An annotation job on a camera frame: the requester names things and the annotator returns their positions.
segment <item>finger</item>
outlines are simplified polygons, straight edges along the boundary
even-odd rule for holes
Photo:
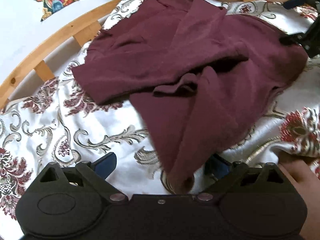
[[[310,167],[300,158],[282,152],[279,154],[279,163],[288,171],[288,173],[298,183],[303,183],[314,179],[314,174]]]
[[[298,183],[295,181],[295,179],[290,175],[290,173],[282,166],[281,164],[278,164],[279,169],[282,171],[282,173],[288,178],[288,180],[291,182],[291,184],[297,189]]]

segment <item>black plastic part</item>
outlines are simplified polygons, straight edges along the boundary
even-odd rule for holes
[[[297,6],[302,6],[306,3],[306,0],[288,0],[282,4],[282,6],[289,10]]]
[[[130,201],[112,196],[122,193],[91,169],[99,162],[48,164],[18,202],[23,239],[302,239],[306,205],[276,165],[249,168],[214,158],[230,172],[205,194]]]
[[[283,3],[283,7],[291,9],[303,4],[309,4],[320,12],[320,0],[289,0]],[[310,58],[320,54],[320,18],[313,22],[306,33],[295,33],[284,35],[280,42],[284,45],[301,44]]]
[[[303,199],[276,165],[249,168],[242,163],[205,192],[217,195],[213,199],[222,216],[249,235],[298,234],[307,217]]]

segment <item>maroon fabric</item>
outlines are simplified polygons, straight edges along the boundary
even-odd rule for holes
[[[103,31],[75,79],[98,104],[130,93],[173,186],[237,143],[307,54],[260,19],[204,0],[147,0]]]

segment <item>paisley scroll pattern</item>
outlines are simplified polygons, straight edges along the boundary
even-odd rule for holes
[[[149,135],[149,131],[147,129],[135,130],[135,127],[130,125],[127,129],[123,130],[122,133],[111,136],[105,135],[103,140],[98,143],[92,143],[90,139],[87,139],[87,144],[83,144],[80,141],[80,135],[89,135],[89,133],[81,129],[76,131],[73,139],[77,145],[87,149],[98,150],[99,153],[107,153],[109,150],[111,150],[111,147],[109,147],[107,144],[111,142],[121,144],[123,141],[129,145],[132,145],[134,141],[140,143],[146,136]]]
[[[155,150],[147,151],[145,147],[135,152],[137,163],[148,166],[148,178],[154,179],[155,172],[161,169],[161,163]]]
[[[107,17],[103,28],[110,29],[120,20],[129,18],[143,1],[121,0]],[[305,32],[313,22],[311,15],[305,17],[294,10],[284,10],[275,2],[208,1],[225,7],[228,15],[253,15],[286,33]],[[3,239],[18,240],[23,236],[14,220],[15,205],[36,174],[50,161],[72,167],[79,161],[95,161],[113,150],[117,156],[117,167],[107,181],[114,187],[128,196],[134,193],[173,193],[152,147],[149,132],[130,102],[115,102],[107,110],[98,108],[77,87],[71,70],[85,62],[90,43],[84,44],[65,71],[58,78],[47,81],[38,94],[11,102],[0,110],[0,234]],[[310,59],[300,78],[275,99],[248,136],[223,151],[221,156],[229,161],[243,160],[252,167],[262,167],[264,162],[276,162],[277,150],[299,154],[299,149],[302,149],[304,154],[319,154],[317,139],[313,137],[318,133],[319,66],[320,59]],[[77,113],[70,113],[78,106]],[[311,112],[304,112],[303,106]],[[292,114],[296,110],[300,115]],[[292,151],[295,143],[297,151]],[[6,171],[1,166],[3,163],[6,163]],[[314,170],[320,173],[320,168],[315,167]],[[195,173],[194,181],[192,194],[213,183],[203,175],[202,169]]]

